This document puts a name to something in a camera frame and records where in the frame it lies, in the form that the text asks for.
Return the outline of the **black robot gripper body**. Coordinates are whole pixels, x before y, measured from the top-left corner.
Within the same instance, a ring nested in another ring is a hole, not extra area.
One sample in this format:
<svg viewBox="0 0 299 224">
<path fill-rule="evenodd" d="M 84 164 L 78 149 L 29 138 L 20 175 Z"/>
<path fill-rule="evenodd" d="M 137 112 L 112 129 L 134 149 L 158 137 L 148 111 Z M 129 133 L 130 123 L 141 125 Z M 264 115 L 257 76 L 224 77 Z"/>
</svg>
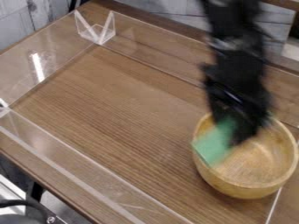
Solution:
<svg viewBox="0 0 299 224">
<path fill-rule="evenodd" d="M 214 63 L 201 64 L 204 90 L 230 107 L 248 112 L 269 109 L 269 93 L 264 87 L 264 47 L 210 44 Z"/>
</svg>

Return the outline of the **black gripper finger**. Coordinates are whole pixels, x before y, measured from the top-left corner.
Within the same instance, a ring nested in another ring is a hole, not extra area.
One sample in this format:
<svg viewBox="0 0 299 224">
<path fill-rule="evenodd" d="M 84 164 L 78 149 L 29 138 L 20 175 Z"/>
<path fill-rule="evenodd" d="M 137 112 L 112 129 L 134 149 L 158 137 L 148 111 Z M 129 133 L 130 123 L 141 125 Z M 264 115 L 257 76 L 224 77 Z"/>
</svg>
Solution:
<svg viewBox="0 0 299 224">
<path fill-rule="evenodd" d="M 214 97 L 209 97 L 208 102 L 212 119 L 216 123 L 218 123 L 222 119 L 232 117 L 230 107 L 224 103 L 224 101 L 218 100 Z"/>
<path fill-rule="evenodd" d="M 248 112 L 238 109 L 228 111 L 229 117 L 233 121 L 233 131 L 229 144 L 236 146 L 253 137 L 260 128 L 264 128 L 269 123 L 268 109 L 250 110 Z"/>
</svg>

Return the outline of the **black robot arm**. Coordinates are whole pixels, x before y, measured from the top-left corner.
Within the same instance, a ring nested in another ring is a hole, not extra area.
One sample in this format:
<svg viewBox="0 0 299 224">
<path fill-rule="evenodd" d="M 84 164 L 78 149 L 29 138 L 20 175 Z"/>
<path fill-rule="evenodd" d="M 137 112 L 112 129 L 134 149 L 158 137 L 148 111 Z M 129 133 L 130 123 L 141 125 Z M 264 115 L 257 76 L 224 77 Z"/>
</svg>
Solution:
<svg viewBox="0 0 299 224">
<path fill-rule="evenodd" d="M 214 62 L 202 64 L 204 90 L 216 123 L 230 120 L 228 144 L 246 141 L 268 120 L 271 96 L 263 83 L 265 52 L 254 18 L 259 0 L 200 0 L 209 23 Z"/>
</svg>

